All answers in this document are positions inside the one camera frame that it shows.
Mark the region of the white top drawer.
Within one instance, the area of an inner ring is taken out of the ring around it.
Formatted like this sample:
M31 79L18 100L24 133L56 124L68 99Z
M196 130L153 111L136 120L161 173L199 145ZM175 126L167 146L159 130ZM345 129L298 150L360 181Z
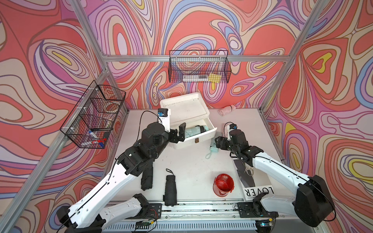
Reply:
M209 118L204 118L204 119L200 119L200 120L197 120L197 121L188 122L188 123L186 123L186 129L187 128L192 128L192 127L197 126L197 125L206 125L206 126L208 126L209 131L207 131L205 133L202 133L202 134L199 134L199 135L196 135L196 136L193 136L193 137L185 138L184 142L178 142L176 144L172 143L171 147L178 150L178 149L186 148L186 147L189 147L189 146L195 146L195 145L197 145L199 143L202 143L204 141L209 141L209 140L211 140L212 138L215 137L217 127L215 127L212 124L212 122ZM199 143L195 143L196 138L199 138Z

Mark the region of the black umbrella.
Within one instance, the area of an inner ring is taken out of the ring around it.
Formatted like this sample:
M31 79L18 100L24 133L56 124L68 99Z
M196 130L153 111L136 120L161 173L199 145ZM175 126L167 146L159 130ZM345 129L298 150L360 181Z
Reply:
M166 206L175 206L177 205L176 176L170 169L166 169L166 172L170 173L170 175L166 176L163 201Z
M143 191L152 189L153 187L153 165L151 164L144 170L141 178L141 189Z

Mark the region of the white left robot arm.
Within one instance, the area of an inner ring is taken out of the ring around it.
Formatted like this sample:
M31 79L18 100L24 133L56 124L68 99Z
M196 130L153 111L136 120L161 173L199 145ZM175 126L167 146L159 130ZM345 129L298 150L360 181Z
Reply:
M149 169L169 143L183 142L186 124L177 130L166 130L153 122L141 133L141 138L123 152L112 170L86 196L72 206L62 206L57 217L67 233L100 233L124 219L137 216L148 208L143 194L107 207L107 204L132 180Z

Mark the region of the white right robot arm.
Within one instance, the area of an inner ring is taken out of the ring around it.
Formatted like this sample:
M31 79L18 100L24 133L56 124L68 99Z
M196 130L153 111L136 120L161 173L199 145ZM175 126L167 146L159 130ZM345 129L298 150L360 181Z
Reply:
M215 143L217 148L266 173L292 193L290 196L258 194L253 199L258 212L264 210L297 216L310 227L317 227L328 221L330 214L336 214L335 204L322 177L308 176L274 160L261 148L249 145L244 132L239 129L231 130L227 137L215 138Z

